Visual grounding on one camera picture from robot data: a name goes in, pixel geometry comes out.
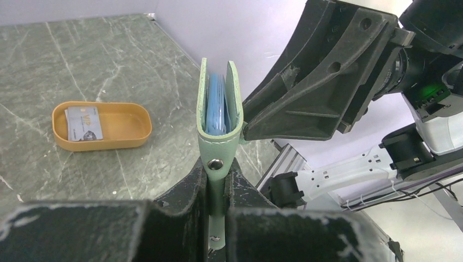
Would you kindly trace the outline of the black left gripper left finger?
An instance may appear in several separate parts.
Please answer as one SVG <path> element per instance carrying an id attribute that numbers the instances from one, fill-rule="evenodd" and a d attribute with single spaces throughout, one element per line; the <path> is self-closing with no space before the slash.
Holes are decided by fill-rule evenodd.
<path id="1" fill-rule="evenodd" d="M 1 261 L 207 261 L 198 160 L 153 200 L 32 201 L 1 224 Z"/>

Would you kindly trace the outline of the yellow oval tray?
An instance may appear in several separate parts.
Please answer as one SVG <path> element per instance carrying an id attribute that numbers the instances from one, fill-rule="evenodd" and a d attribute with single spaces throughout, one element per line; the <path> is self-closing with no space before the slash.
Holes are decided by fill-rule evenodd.
<path id="1" fill-rule="evenodd" d="M 95 106 L 101 122 L 101 140 L 70 141 L 65 110 L 71 106 Z M 148 111 L 135 103 L 69 101 L 56 106 L 51 114 L 55 143 L 68 151 L 98 151 L 135 148 L 143 145 L 152 132 Z"/>

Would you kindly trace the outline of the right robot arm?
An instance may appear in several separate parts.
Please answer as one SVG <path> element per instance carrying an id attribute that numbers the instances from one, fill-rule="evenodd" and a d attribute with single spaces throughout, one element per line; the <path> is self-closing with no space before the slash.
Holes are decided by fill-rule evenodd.
<path id="1" fill-rule="evenodd" d="M 413 1 L 401 16 L 344 1 L 307 1 L 295 31 L 243 103 L 247 141 L 327 141 L 370 102 L 401 94 L 414 122 L 359 156 L 276 175 L 264 194 L 299 207 L 376 179 L 462 169 L 462 1 Z"/>

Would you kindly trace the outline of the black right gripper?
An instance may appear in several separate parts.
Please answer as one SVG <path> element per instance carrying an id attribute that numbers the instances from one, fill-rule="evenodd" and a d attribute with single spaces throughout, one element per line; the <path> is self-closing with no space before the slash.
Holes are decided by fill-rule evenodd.
<path id="1" fill-rule="evenodd" d="M 370 101 L 416 78 L 415 33 L 397 16 L 307 1 L 280 57 L 243 102 L 245 140 L 327 141 L 352 130 Z"/>

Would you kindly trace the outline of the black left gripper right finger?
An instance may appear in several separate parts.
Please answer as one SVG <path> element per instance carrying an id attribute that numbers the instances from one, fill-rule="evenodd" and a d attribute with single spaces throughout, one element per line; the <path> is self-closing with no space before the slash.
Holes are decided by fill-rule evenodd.
<path id="1" fill-rule="evenodd" d="M 237 160 L 227 189 L 226 261 L 403 261 L 400 244 L 365 215 L 276 207 Z"/>

